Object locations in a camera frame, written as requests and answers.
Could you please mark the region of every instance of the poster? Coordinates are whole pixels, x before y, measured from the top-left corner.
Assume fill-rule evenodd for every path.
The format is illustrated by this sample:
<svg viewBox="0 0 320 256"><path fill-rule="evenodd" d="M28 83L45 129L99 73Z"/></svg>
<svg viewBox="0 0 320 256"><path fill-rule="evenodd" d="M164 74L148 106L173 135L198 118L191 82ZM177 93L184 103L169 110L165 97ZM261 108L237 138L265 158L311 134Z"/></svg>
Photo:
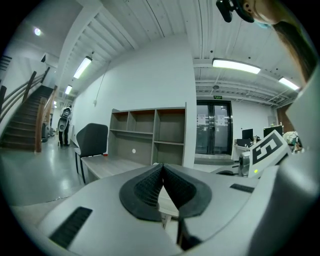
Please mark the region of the poster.
<svg viewBox="0 0 320 256"><path fill-rule="evenodd" d="M205 114L198 114L198 125L206 125L206 115Z"/></svg>
<svg viewBox="0 0 320 256"><path fill-rule="evenodd" d="M217 120L217 125L218 126L225 126L225 116L224 115L218 115L218 120Z"/></svg>

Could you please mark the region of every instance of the white desk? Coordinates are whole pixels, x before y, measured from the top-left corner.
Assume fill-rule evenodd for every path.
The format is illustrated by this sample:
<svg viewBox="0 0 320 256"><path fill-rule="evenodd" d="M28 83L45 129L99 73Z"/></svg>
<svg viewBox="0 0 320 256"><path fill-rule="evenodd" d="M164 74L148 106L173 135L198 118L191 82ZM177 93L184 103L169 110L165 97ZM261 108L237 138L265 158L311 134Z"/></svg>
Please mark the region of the white desk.
<svg viewBox="0 0 320 256"><path fill-rule="evenodd" d="M81 160L84 163L84 167L87 167L88 178L85 180L88 180L88 183L146 166L117 156L97 155L82 157ZM158 202L159 211L168 215L168 220L170 220L171 216L179 216L179 211L170 199L165 187L162 187L160 191Z"/></svg>
<svg viewBox="0 0 320 256"><path fill-rule="evenodd" d="M250 147L233 145L232 159L238 161L242 152L250 151Z"/></svg>

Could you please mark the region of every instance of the shelving unit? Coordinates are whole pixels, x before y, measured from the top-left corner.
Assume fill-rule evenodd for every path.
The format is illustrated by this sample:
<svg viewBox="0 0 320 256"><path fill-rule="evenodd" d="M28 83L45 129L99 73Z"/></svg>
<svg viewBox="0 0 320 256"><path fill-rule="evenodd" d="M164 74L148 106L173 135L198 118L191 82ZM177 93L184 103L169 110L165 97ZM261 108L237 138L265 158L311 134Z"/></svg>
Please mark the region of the shelving unit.
<svg viewBox="0 0 320 256"><path fill-rule="evenodd" d="M108 154L144 165L184 162L186 107L118 111L110 120Z"/></svg>

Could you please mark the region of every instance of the staircase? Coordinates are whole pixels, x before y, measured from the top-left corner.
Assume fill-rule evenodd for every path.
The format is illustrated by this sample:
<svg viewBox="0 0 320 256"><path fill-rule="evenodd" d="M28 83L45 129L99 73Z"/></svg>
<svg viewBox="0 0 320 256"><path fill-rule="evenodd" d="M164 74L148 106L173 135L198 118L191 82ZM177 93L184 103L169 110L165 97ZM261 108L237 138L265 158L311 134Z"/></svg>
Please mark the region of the staircase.
<svg viewBox="0 0 320 256"><path fill-rule="evenodd" d="M36 121L40 99L48 99L53 89L41 85L19 107L6 126L0 147L21 150L35 150Z"/></svg>

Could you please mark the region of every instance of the ceiling light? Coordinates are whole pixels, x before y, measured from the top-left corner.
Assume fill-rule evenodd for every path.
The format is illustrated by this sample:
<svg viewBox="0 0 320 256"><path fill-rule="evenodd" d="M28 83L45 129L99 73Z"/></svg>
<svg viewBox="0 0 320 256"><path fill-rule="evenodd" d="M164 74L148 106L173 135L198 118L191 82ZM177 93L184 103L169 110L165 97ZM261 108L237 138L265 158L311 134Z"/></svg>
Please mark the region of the ceiling light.
<svg viewBox="0 0 320 256"><path fill-rule="evenodd" d="M284 77L279 79L279 82L285 86L290 87L293 90L297 90L299 89L298 86L296 86L293 82L290 82L289 80L285 79Z"/></svg>
<svg viewBox="0 0 320 256"><path fill-rule="evenodd" d="M83 71L85 71L85 69L89 66L89 64L92 62L92 58L86 56L84 58L84 60L81 62L80 66L78 67L78 69L76 70L75 74L74 74L74 78L79 78L81 76L81 74L83 73Z"/></svg>
<svg viewBox="0 0 320 256"><path fill-rule="evenodd" d="M37 35L37 36L40 36L41 35L41 30L39 28L36 28L34 29L34 33Z"/></svg>
<svg viewBox="0 0 320 256"><path fill-rule="evenodd" d="M214 58L212 60L212 66L214 68L241 70L241 71L246 71L254 74L258 74L261 70L261 68L256 66L252 66L252 65L248 65L245 63L228 60L228 59L220 59L220 58Z"/></svg>
<svg viewBox="0 0 320 256"><path fill-rule="evenodd" d="M65 94L69 94L71 92L72 86L68 85L67 88L65 89Z"/></svg>

